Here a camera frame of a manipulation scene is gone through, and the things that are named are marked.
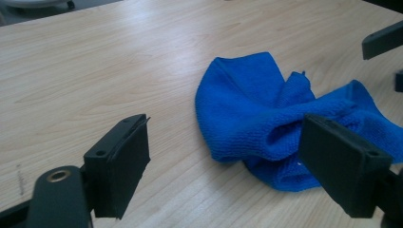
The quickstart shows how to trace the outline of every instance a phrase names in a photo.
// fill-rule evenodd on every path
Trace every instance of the wooden table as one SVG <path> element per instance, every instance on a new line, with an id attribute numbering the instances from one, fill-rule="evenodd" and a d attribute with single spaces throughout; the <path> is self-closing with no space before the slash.
<path id="1" fill-rule="evenodd" d="M 269 51 L 317 96 L 362 82 L 403 125 L 403 47 L 362 60 L 361 41 L 402 20 L 359 0 L 127 0 L 0 28 L 0 210 L 51 168 L 81 166 L 116 122 L 146 113 L 151 163 L 125 216 L 101 227 L 379 227 L 321 188 L 283 193 L 210 158 L 194 97 L 209 63 Z"/>

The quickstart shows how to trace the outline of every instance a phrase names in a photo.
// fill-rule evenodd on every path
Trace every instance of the light wood tabletop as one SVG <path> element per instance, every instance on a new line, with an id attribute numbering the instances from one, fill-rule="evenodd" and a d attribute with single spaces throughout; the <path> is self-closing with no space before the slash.
<path id="1" fill-rule="evenodd" d="M 145 113 L 151 162 L 123 219 L 96 228 L 379 227 L 378 209 L 352 219 L 322 188 L 279 192 L 241 162 L 213 161 L 194 98 L 215 57 L 269 51 L 284 78 L 305 70 L 317 96 L 358 79 L 401 126 L 403 47 L 364 61 L 361 41 L 402 19 L 359 0 L 126 0 L 1 27 L 0 210 Z"/>

